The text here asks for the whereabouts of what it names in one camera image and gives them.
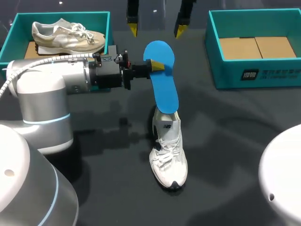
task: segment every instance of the shoe sole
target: shoe sole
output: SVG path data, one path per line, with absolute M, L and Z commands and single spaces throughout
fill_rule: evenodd
M 44 56 L 44 55 L 57 55 L 57 54 L 70 54 L 70 55 L 75 55 L 75 54 L 86 54 L 86 53 L 96 53 L 96 52 L 103 52 L 104 46 L 100 47 L 95 50 L 87 51 L 87 52 L 77 52 L 73 51 L 70 49 L 65 49 L 65 48 L 50 48 L 50 47 L 43 47 L 39 46 L 36 43 L 36 52 L 39 56 Z
M 152 118 L 152 134 L 153 134 L 153 136 L 155 137 L 155 132 L 154 132 L 154 118 Z M 182 187 L 184 186 L 185 183 L 184 183 L 183 185 L 180 186 L 180 185 L 177 184 L 176 181 L 174 181 L 174 182 L 171 184 L 170 187 L 167 187 L 166 185 L 164 185 L 164 184 L 161 182 L 161 180 L 158 178 L 158 176 L 157 176 L 157 174 L 156 174 L 156 172 L 155 172 L 155 170 L 154 170 L 154 165 L 153 165 L 152 160 L 151 160 L 151 153 L 150 153 L 150 155 L 149 155 L 149 160 L 150 160 L 150 164 L 151 164 L 151 165 L 150 165 L 151 170 L 152 170 L 153 174 L 155 175 L 157 181 L 163 186 L 163 188 L 170 189 L 170 190 L 177 190 L 177 189 L 180 189 L 180 188 L 182 188 Z M 188 166 L 187 166 L 187 160 L 186 160 L 186 175 L 185 175 L 186 178 L 187 178 L 187 174 L 188 174 Z

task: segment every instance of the blue insole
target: blue insole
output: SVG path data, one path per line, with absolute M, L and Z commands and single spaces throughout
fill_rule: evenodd
M 143 59 L 163 63 L 164 71 L 152 72 L 150 79 L 154 89 L 157 108 L 164 114 L 173 114 L 179 108 L 179 99 L 174 85 L 174 52 L 164 41 L 153 41 L 147 45 Z

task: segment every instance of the teal box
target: teal box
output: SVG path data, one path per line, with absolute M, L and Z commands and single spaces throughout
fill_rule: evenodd
M 296 58 L 226 60 L 219 38 L 286 36 Z M 217 89 L 301 86 L 301 11 L 209 11 L 205 46 Z
M 104 54 L 108 53 L 108 46 L 113 45 L 110 12 L 18 13 L 0 52 L 0 70 L 13 60 L 24 59 L 28 43 L 33 41 L 34 21 L 53 24 L 60 18 L 71 23 L 81 23 L 87 30 L 105 34 Z

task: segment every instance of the logo on box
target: logo on box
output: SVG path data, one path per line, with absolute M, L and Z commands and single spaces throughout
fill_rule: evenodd
M 255 80 L 257 78 L 259 70 L 258 69 L 249 69 L 244 70 L 243 75 L 241 76 L 242 81 Z

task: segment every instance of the shoe laces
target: shoe laces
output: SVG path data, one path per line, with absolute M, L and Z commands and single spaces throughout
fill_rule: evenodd
M 159 156 L 154 158 L 153 161 L 159 160 L 158 166 L 161 167 L 170 162 L 175 156 L 178 156 L 180 154 L 180 140 L 181 135 L 175 140 L 157 139 L 156 142 L 159 142 L 162 148 L 157 151 Z
M 91 43 L 94 37 L 94 35 L 91 32 L 87 31 L 86 28 L 80 23 L 74 24 L 69 34 L 79 34 L 80 37 L 85 35 L 88 43 Z

